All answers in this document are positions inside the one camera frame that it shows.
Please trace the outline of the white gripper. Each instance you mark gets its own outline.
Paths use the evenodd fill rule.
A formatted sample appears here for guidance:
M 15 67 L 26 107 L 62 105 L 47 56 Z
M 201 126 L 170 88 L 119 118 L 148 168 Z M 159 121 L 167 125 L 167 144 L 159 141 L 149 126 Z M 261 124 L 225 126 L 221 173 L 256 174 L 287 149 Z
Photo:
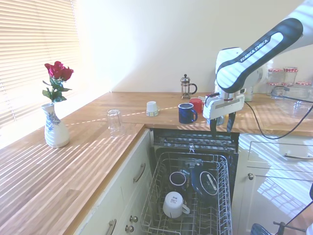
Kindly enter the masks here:
M 231 101 L 225 101 L 219 96 L 205 97 L 202 115 L 205 119 L 210 120 L 210 131 L 212 137 L 216 137 L 217 118 L 228 115 L 227 132 L 230 133 L 235 121 L 236 112 L 240 111 L 245 102 L 245 95 L 241 94 Z

